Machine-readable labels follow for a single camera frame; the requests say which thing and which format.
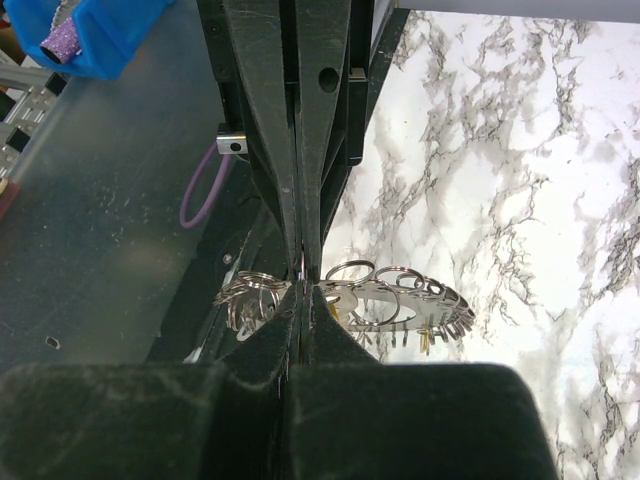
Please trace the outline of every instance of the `marble countertop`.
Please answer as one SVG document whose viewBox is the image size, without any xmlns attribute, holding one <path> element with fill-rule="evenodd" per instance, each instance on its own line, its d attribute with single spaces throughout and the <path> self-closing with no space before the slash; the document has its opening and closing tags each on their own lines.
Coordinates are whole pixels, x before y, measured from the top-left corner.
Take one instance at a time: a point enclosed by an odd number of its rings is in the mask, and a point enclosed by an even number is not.
<svg viewBox="0 0 640 480">
<path fill-rule="evenodd" d="M 564 479 L 640 478 L 640 25 L 412 12 L 325 246 L 464 295 Z"/>
</svg>

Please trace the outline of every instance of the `purple glitter tube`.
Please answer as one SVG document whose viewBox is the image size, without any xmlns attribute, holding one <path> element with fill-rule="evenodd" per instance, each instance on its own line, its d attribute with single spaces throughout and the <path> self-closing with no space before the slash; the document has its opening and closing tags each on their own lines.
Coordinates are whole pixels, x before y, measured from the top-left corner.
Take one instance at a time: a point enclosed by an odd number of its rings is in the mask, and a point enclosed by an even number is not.
<svg viewBox="0 0 640 480">
<path fill-rule="evenodd" d="M 69 17 L 56 27 L 40 44 L 40 50 L 58 65 L 65 65 L 80 51 L 78 32 Z"/>
</svg>

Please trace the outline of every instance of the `blue plastic container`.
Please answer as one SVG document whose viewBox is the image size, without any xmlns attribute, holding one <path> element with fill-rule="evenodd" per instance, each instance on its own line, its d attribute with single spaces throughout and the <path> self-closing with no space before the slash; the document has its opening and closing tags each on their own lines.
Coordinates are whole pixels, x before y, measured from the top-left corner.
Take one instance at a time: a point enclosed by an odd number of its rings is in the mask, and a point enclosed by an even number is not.
<svg viewBox="0 0 640 480">
<path fill-rule="evenodd" d="M 117 78 L 131 61 L 147 33 L 173 0 L 83 0 L 73 10 L 82 53 L 57 65 L 40 50 L 51 31 L 58 0 L 6 0 L 25 53 L 43 67 L 104 79 Z"/>
</svg>

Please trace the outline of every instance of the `dark gray table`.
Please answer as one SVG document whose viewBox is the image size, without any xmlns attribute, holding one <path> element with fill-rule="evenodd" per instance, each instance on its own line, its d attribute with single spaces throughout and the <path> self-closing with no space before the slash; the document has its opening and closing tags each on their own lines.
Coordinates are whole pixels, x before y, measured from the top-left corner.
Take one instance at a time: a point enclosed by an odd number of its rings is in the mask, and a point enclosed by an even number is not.
<svg viewBox="0 0 640 480">
<path fill-rule="evenodd" d="M 217 92 L 195 0 L 168 8 L 118 81 L 69 83 L 12 172 L 0 371 L 144 360 L 202 233 L 178 210 L 222 120 Z"/>
</svg>

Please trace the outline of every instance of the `gray wall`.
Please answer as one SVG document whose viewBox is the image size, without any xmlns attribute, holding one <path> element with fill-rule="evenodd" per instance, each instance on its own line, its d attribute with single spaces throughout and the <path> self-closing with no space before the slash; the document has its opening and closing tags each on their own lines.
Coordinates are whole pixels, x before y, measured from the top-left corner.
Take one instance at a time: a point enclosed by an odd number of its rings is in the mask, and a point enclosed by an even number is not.
<svg viewBox="0 0 640 480">
<path fill-rule="evenodd" d="M 640 23 L 640 0 L 399 0 L 399 6 L 440 12 Z"/>
</svg>

